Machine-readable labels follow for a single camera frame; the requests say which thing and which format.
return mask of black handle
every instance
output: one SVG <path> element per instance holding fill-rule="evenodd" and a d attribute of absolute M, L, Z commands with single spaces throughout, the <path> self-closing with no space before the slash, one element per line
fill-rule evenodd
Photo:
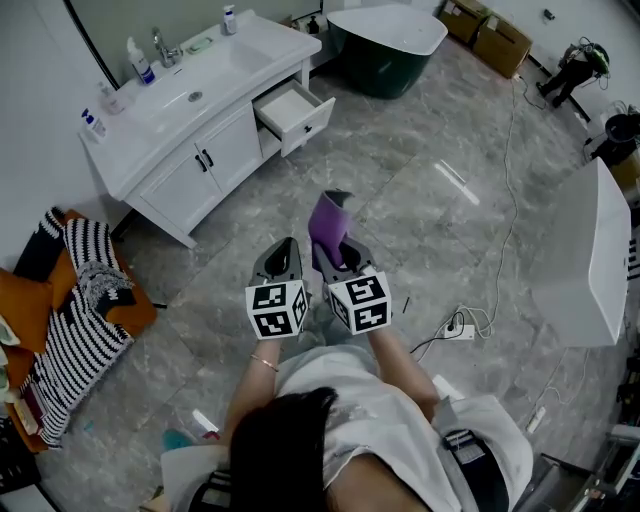
<path fill-rule="evenodd" d="M 211 160 L 211 157 L 209 156 L 209 153 L 207 153 L 206 149 L 202 150 L 202 154 L 205 156 L 205 158 L 209 162 L 209 167 L 213 167 L 213 160 Z"/>
<path fill-rule="evenodd" d="M 196 155 L 196 160 L 198 161 L 198 163 L 200 164 L 200 166 L 202 167 L 202 172 L 207 172 L 207 166 L 204 165 L 204 162 L 202 161 L 202 159 L 200 158 L 200 155 Z"/>

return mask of freestanding bathtub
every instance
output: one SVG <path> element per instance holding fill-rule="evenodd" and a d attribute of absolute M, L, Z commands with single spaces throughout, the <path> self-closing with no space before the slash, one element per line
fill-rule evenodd
<path fill-rule="evenodd" d="M 327 18 L 343 72 L 379 98 L 402 96 L 447 35 L 440 20 L 404 4 L 333 11 Z"/>

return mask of cabinet door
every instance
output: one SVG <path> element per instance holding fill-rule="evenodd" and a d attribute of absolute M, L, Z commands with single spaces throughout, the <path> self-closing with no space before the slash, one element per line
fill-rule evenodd
<path fill-rule="evenodd" d="M 226 196 L 262 163 L 251 103 L 198 139 L 196 146 Z"/>
<path fill-rule="evenodd" d="M 181 231 L 189 233 L 224 195 L 192 144 L 176 149 L 160 166 L 163 169 L 158 179 L 141 196 Z"/>

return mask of chrome faucet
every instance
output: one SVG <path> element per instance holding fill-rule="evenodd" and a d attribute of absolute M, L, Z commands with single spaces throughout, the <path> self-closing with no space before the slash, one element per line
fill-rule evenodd
<path fill-rule="evenodd" d="M 170 68 L 175 66 L 182 60 L 182 48 L 180 45 L 177 45 L 175 48 L 167 48 L 164 44 L 164 40 L 162 39 L 162 33 L 158 27 L 153 27 L 151 29 L 151 35 L 153 36 L 153 44 L 156 47 L 156 50 L 160 53 L 162 57 L 162 65 L 165 68 Z"/>

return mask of gray marble floor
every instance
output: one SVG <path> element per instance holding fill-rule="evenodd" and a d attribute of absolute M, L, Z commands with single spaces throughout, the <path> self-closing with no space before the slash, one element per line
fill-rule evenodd
<path fill-rule="evenodd" d="M 533 87 L 540 72 L 529 62 L 522 72 L 528 97 L 542 104 Z M 122 251 L 152 299 L 169 308 L 82 405 L 65 449 L 38 456 L 53 498 L 67 512 L 89 504 L 97 512 L 134 510 L 160 483 L 166 428 L 197 439 L 195 408 L 223 424 L 254 343 L 244 286 L 256 256 L 278 238 L 302 242 L 315 292 L 301 345 L 286 351 L 324 342 L 319 326 L 327 315 L 305 242 L 323 189 L 356 194 L 352 235 L 387 272 L 394 324 L 408 346 L 431 337 L 460 303 L 493 311 L 515 212 L 504 168 L 514 102 L 508 163 L 519 216 L 506 245 L 495 334 L 436 342 L 423 364 L 465 394 L 495 394 L 521 427 L 536 403 L 544 404 L 547 415 L 530 436 L 534 448 L 592 466 L 630 343 L 623 336 L 616 348 L 591 350 L 586 360 L 585 350 L 559 346 L 532 302 L 529 269 L 558 184 L 582 165 L 585 132 L 570 105 L 540 111 L 525 102 L 524 88 L 448 39 L 399 100 L 368 98 L 337 75 L 319 75 L 311 89 L 336 97 L 330 127 L 288 158 L 267 162 L 225 199 L 194 231 L 195 250 L 136 221 Z M 465 185 L 455 187 L 452 174 Z M 545 392 L 548 385 L 571 403 L 561 405 L 555 392 Z"/>

